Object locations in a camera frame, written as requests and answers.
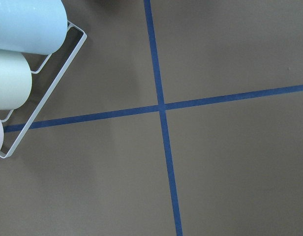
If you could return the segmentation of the mint green cup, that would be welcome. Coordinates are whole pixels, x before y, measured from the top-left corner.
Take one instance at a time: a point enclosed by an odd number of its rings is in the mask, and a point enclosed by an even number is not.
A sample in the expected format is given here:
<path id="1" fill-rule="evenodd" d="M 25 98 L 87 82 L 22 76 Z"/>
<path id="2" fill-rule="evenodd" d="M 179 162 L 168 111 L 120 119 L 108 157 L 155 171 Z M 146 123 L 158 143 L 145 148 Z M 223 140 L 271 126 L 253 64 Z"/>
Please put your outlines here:
<path id="1" fill-rule="evenodd" d="M 21 107 L 31 88 L 31 70 L 24 56 L 19 52 L 0 50 L 0 110 Z"/>

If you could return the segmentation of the blue cup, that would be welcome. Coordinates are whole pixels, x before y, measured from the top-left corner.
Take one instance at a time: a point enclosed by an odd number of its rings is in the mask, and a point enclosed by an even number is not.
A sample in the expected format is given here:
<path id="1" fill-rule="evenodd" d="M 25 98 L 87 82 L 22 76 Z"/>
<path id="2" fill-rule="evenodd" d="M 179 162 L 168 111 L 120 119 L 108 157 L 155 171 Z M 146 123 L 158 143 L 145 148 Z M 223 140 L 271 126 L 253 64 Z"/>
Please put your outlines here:
<path id="1" fill-rule="evenodd" d="M 67 14 L 61 0 L 0 0 L 0 49 L 49 55 L 64 43 Z"/>

